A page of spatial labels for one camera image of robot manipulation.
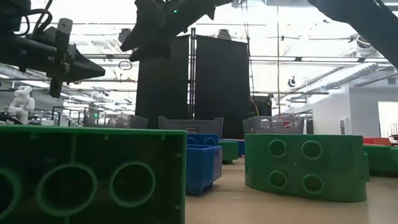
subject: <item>ceiling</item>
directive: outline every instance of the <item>ceiling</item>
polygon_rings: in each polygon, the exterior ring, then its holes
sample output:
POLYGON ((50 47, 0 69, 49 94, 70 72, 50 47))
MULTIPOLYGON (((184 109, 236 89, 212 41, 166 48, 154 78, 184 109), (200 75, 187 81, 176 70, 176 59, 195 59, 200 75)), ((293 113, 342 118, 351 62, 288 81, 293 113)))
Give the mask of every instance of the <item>ceiling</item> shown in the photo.
MULTIPOLYGON (((382 57, 372 48, 359 48, 356 41, 352 41, 357 36, 352 27, 329 20, 316 8, 309 6, 307 0, 278 1, 268 0, 264 4, 262 1, 249 0, 247 8, 245 4, 243 8, 228 4, 217 8, 215 20, 204 16, 192 25, 199 35, 215 35, 220 29, 228 29, 233 40, 245 42, 243 24, 249 24, 254 91, 277 91, 278 77, 280 91, 296 90, 298 86, 319 80, 336 68, 357 65, 356 57, 382 57), (304 57, 306 62, 293 62, 296 57, 304 57), (295 88, 288 85, 293 77, 295 88)), ((32 0, 32 8, 43 8, 46 3, 47 0, 32 0)), ((53 26, 63 17, 74 21, 71 43, 76 43, 83 54, 122 54, 118 47, 118 34, 123 28, 132 28, 136 21, 133 0, 56 0, 50 12, 55 22, 53 26)), ((30 17, 32 23, 36 20, 37 17, 30 17)), ((125 71, 118 68, 120 60, 93 61, 106 69, 102 79, 137 80, 138 63, 125 71)), ((385 61, 381 65, 390 66, 385 61)), ((81 100, 71 96, 86 96, 102 103, 125 103, 128 100, 134 104, 136 89, 136 82, 82 82, 65 88, 63 97, 75 102, 81 100), (109 96, 99 94, 105 90, 109 96)))

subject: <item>white wall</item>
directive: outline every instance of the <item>white wall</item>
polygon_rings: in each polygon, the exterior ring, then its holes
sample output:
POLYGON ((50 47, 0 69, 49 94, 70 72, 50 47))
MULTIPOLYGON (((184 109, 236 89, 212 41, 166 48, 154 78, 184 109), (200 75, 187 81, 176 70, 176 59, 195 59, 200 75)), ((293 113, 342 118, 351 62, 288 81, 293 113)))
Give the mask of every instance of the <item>white wall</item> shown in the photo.
POLYGON ((351 117, 349 86, 330 90, 329 95, 313 95, 306 104, 294 104, 285 113, 313 111, 314 134, 341 134, 340 120, 348 118, 346 132, 349 133, 351 117))
MULTIPOLYGON (((35 99, 35 107, 40 110, 51 111, 53 106, 63 106, 63 100, 43 95, 41 92, 34 91, 32 97, 35 99)), ((0 112, 8 108, 13 99, 13 92, 0 92, 0 112)))
POLYGON ((398 89, 351 87, 349 98, 353 134, 379 137, 379 101, 398 101, 398 89))

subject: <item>green round lego bin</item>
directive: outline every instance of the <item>green round lego bin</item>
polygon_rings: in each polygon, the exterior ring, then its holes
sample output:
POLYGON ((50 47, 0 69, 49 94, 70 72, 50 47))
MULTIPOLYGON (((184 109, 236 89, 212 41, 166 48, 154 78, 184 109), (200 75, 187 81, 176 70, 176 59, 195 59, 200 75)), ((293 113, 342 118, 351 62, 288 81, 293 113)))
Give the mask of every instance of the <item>green round lego bin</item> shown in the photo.
POLYGON ((247 134, 245 184, 336 202, 366 201, 362 136, 247 134))
POLYGON ((84 210, 94 199, 98 182, 94 172, 83 164, 54 167, 39 181, 36 201, 53 217, 67 217, 84 210))
POLYGON ((21 197, 21 180, 12 170, 0 169, 0 220, 16 209, 21 197))
POLYGON ((135 208, 152 197, 155 185, 154 171, 143 162, 132 161, 113 172, 109 192, 120 207, 135 208))

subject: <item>green lego brick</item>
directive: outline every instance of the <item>green lego brick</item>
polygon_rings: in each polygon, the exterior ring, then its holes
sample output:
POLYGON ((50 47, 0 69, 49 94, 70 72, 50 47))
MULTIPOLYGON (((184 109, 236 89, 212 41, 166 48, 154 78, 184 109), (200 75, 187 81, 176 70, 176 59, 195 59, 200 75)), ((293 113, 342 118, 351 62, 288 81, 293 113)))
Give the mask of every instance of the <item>green lego brick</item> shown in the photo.
POLYGON ((0 126, 0 223, 185 223, 185 131, 0 126))
POLYGON ((223 147, 223 164, 231 164, 231 161, 239 159, 238 142, 219 141, 218 144, 223 147))
POLYGON ((368 154, 365 152, 364 153, 364 160, 365 160, 365 177, 366 177, 366 181, 370 182, 371 181, 371 174, 369 171, 369 156, 368 154))
POLYGON ((362 136, 247 134, 245 184, 336 202, 366 200, 362 136))
POLYGON ((369 156, 371 172, 388 172, 398 174, 398 147, 364 146, 369 156))

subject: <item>white robot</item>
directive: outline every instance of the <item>white robot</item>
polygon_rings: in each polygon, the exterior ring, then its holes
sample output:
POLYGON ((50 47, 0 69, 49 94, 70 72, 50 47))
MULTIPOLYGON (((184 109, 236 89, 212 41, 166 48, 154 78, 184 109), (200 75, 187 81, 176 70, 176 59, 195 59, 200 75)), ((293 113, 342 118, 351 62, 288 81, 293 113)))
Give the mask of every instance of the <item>white robot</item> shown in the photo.
POLYGON ((8 107, 8 115, 16 116, 22 124, 27 124, 29 112, 35 109, 35 100, 30 97, 31 92, 30 86, 18 87, 14 92, 14 100, 8 107))

